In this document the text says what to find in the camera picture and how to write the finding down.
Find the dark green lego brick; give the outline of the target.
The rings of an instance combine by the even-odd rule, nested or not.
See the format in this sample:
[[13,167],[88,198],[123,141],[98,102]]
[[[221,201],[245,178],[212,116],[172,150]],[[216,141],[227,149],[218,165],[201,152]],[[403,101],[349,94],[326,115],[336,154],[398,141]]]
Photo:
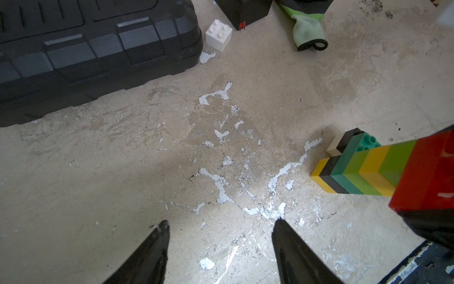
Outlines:
[[381,144],[377,139],[366,132],[362,131],[353,135],[335,163],[330,177],[347,194],[381,195],[359,174],[359,170],[362,168],[370,150],[380,146]]

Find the lime green lego brick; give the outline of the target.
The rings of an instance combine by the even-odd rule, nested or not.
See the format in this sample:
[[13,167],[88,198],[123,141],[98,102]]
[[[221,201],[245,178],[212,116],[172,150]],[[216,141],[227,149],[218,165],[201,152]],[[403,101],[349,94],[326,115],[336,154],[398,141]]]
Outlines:
[[365,162],[369,150],[359,151],[354,153],[350,162],[348,163],[344,176],[355,185],[361,193],[364,195],[378,195],[381,196],[381,193],[376,190],[366,179],[364,179],[359,170],[362,168],[363,163]]
[[393,144],[390,146],[379,173],[397,187],[417,140]]

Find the black lego brick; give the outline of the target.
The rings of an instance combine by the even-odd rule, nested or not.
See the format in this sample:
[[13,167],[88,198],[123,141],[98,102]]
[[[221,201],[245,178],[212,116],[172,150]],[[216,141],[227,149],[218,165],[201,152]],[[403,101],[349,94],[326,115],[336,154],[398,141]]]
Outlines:
[[[351,138],[357,134],[361,134],[363,131],[361,131],[358,128],[352,129],[350,131],[347,131],[343,133],[343,138],[340,141],[340,143],[337,146],[337,149],[343,153],[345,148],[347,147],[349,141]],[[331,177],[331,172],[333,171],[334,167],[338,163],[338,160],[341,158],[340,156],[335,156],[335,157],[330,157],[329,162],[325,166],[324,170],[322,170],[322,179],[327,182],[335,191],[337,194],[348,194],[348,192],[340,186],[340,184],[334,180],[334,178]]]

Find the yellow lego brick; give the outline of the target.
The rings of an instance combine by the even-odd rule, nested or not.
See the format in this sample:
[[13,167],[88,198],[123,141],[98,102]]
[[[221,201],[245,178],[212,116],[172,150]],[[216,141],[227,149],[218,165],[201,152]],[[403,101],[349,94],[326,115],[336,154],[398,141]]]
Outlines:
[[396,187],[379,173],[379,169],[389,150],[390,145],[367,150],[367,155],[359,170],[359,174],[381,195],[391,197]]
[[336,191],[322,179],[322,170],[324,170],[325,166],[329,162],[330,158],[325,158],[319,161],[317,166],[315,167],[314,171],[310,175],[310,177],[327,193],[336,194]]

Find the red lego brick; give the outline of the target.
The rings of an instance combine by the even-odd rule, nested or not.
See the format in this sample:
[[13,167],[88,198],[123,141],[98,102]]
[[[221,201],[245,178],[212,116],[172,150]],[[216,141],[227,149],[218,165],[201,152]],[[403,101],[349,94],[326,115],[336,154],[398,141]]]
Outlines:
[[454,207],[454,132],[418,139],[389,203],[395,212]]

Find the white lego brick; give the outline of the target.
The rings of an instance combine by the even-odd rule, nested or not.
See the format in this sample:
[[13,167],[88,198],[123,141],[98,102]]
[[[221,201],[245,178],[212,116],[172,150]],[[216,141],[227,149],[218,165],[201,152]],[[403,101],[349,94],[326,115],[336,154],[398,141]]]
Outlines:
[[231,41],[232,32],[233,29],[229,25],[220,20],[214,20],[206,31],[206,44],[219,52],[223,52]]
[[340,156],[342,153],[337,149],[338,144],[341,142],[343,138],[343,134],[338,134],[335,136],[335,138],[332,140],[331,144],[327,148],[326,152],[330,154],[330,156],[335,157],[335,156]]

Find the lime green lego brick front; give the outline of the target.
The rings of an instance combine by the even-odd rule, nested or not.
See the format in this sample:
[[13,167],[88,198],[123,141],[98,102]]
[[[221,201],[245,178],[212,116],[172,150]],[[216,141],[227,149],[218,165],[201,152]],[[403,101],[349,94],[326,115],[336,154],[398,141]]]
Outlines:
[[390,146],[379,173],[397,187],[417,140],[393,144]]

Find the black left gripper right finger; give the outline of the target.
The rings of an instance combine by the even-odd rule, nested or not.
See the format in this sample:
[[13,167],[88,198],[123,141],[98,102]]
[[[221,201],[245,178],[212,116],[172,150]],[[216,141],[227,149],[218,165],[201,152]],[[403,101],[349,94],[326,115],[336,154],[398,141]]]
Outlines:
[[282,284],[341,284],[286,220],[274,225],[272,241]]

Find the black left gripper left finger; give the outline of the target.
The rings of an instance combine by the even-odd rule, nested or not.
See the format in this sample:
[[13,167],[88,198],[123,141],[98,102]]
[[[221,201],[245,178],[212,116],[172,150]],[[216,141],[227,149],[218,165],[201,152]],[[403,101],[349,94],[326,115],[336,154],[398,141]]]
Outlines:
[[106,284],[162,284],[170,242],[169,222],[163,220]]

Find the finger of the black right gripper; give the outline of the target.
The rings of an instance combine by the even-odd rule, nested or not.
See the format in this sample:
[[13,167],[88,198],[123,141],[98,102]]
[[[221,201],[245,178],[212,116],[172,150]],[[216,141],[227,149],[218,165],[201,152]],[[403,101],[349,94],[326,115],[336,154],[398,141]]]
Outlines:
[[398,215],[420,237],[454,249],[454,209],[399,211]]

